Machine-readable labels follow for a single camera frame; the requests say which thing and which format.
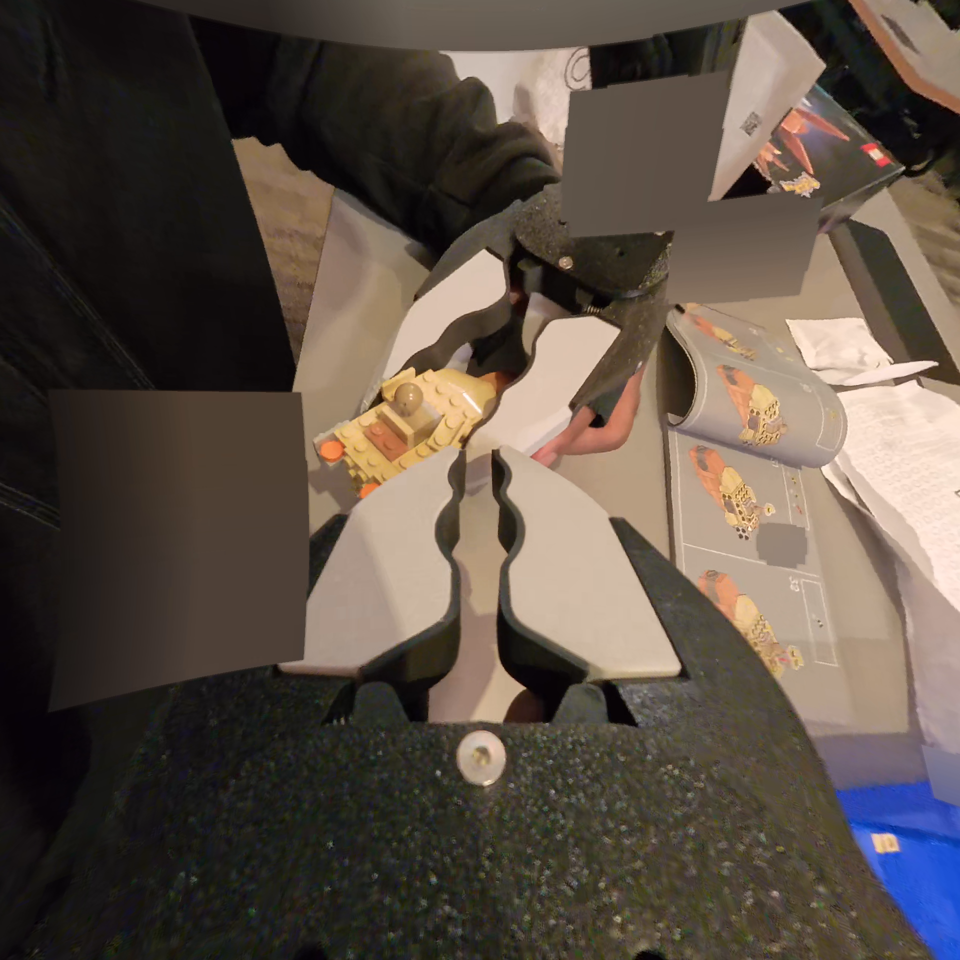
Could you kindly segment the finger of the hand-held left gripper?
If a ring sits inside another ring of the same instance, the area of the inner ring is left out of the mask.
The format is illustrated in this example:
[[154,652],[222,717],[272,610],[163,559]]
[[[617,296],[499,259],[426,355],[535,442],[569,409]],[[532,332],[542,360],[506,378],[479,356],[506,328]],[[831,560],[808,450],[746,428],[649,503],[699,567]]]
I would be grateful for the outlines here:
[[571,403],[617,340],[619,329],[594,314],[573,316],[541,294],[531,294],[521,332],[528,364],[499,393],[491,416],[466,444],[468,458],[501,447],[533,455],[555,439],[573,416]]
[[434,270],[402,319],[381,370],[366,390],[366,408],[381,400],[383,385],[399,374],[421,375],[457,365],[499,374],[507,383],[520,376],[520,279],[508,261],[483,249],[443,278]]

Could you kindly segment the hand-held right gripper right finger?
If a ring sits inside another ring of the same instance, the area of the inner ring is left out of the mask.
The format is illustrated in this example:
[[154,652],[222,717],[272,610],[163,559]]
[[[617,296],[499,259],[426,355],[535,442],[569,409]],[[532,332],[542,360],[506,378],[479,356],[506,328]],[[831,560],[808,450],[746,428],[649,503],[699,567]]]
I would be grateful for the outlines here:
[[520,682],[674,678],[681,661],[612,518],[512,447],[491,455],[500,571],[498,647]]

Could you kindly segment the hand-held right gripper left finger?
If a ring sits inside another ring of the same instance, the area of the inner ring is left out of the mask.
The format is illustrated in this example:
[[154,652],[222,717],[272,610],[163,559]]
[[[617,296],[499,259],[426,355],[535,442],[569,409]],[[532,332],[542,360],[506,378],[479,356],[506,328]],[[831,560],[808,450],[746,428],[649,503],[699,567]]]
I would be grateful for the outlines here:
[[448,448],[390,479],[343,518],[306,604],[288,674],[445,677],[461,636],[466,452]]

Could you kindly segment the tan brick vehicle model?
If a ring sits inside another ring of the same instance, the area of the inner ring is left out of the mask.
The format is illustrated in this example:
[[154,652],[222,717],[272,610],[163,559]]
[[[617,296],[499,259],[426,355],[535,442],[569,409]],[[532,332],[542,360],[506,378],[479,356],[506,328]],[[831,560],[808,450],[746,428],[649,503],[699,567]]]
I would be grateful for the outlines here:
[[380,400],[314,438],[320,462],[343,466],[358,498],[445,449],[462,450],[497,406],[506,374],[467,374],[453,367],[386,380]]

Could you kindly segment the person's left forearm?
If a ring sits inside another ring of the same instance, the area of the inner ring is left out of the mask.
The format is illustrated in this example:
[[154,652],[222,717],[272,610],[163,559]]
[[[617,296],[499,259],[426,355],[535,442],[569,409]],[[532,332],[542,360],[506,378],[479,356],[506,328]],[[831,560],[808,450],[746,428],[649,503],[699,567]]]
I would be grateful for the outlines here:
[[279,145],[434,255],[561,179],[543,140],[498,123],[491,92],[445,54],[190,22],[232,138]]

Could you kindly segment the grey desk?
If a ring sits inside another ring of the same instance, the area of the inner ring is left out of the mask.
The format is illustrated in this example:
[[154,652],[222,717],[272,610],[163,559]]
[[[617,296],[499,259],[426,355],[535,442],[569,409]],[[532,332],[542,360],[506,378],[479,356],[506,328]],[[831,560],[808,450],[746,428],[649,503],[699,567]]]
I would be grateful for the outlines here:
[[[303,346],[294,379],[302,396],[309,474],[309,528],[349,505],[350,485],[318,462],[313,439],[354,415],[378,372],[414,294],[426,256],[358,201],[335,193]],[[564,459],[558,473],[669,553],[665,444],[658,375],[642,382],[630,437],[611,453]],[[818,471],[803,475],[822,575],[846,674],[851,716],[845,726],[811,724],[810,733],[840,789],[911,784],[928,777],[913,702],[894,555],[867,517]],[[520,693],[497,662],[498,506],[480,490],[462,507],[456,557],[465,588],[461,656],[430,696],[431,717],[498,721]]]

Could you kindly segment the person's left hand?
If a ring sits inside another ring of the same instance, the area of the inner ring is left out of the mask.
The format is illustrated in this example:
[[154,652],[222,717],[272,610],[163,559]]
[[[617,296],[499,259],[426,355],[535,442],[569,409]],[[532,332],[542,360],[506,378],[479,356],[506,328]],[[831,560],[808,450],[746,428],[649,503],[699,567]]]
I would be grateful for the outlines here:
[[582,407],[558,435],[532,454],[535,462],[551,467],[565,455],[589,455],[618,450],[629,438],[641,404],[642,379],[646,367],[640,366],[626,382],[615,404],[594,426],[598,412]]

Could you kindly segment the grey instruction booklet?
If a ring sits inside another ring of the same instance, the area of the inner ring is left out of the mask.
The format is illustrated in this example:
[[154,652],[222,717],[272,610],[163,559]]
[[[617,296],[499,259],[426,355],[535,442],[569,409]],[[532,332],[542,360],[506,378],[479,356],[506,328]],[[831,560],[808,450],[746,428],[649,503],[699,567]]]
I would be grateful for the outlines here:
[[794,345],[712,308],[676,307],[666,331],[675,564],[774,677],[838,668],[804,485],[843,447],[837,393]]

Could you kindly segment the dark printed toy box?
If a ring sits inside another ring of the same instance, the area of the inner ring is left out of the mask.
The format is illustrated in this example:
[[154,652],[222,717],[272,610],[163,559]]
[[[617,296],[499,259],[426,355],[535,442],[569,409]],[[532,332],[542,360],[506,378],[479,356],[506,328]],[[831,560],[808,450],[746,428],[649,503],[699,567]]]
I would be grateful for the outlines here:
[[758,174],[768,193],[819,202],[821,232],[904,171],[825,90],[827,64],[779,12],[747,18],[734,46],[711,201]]

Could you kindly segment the person's black clothing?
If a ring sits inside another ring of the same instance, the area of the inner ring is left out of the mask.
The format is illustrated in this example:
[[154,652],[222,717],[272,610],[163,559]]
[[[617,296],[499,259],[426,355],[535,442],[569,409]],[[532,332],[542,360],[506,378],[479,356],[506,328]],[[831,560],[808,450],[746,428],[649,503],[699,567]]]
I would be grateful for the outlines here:
[[282,142],[318,44],[140,2],[2,2],[2,958],[66,883],[90,721],[50,712],[54,390],[281,391],[233,141]]

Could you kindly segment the brown cardboard flap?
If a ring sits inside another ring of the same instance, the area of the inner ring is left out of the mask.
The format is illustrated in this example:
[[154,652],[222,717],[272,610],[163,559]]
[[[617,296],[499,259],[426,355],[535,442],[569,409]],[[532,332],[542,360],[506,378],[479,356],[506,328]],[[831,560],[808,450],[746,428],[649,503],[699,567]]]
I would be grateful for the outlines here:
[[959,114],[959,34],[929,2],[850,1],[906,87]]

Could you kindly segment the blue plastic bin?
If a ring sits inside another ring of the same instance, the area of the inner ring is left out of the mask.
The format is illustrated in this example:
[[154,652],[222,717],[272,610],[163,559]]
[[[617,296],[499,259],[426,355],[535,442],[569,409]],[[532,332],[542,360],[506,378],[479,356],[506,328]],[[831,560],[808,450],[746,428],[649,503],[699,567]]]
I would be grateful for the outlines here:
[[[931,954],[959,957],[959,807],[928,782],[839,790],[861,852]],[[901,851],[878,855],[871,833],[895,834]]]

